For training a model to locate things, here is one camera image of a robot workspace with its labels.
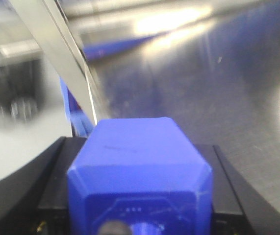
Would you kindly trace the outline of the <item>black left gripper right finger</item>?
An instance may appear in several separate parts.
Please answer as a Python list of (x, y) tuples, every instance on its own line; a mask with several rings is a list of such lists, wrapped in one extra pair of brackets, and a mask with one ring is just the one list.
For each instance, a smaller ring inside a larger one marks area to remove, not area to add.
[(196, 148), (213, 168), (212, 235), (280, 235), (280, 213), (232, 166), (217, 145)]

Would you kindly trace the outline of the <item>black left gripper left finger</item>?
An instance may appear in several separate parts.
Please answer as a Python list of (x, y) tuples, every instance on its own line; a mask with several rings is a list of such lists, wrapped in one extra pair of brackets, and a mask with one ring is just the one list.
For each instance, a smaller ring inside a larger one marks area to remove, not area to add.
[(0, 235), (68, 235), (67, 170), (86, 142), (60, 137), (0, 180)]

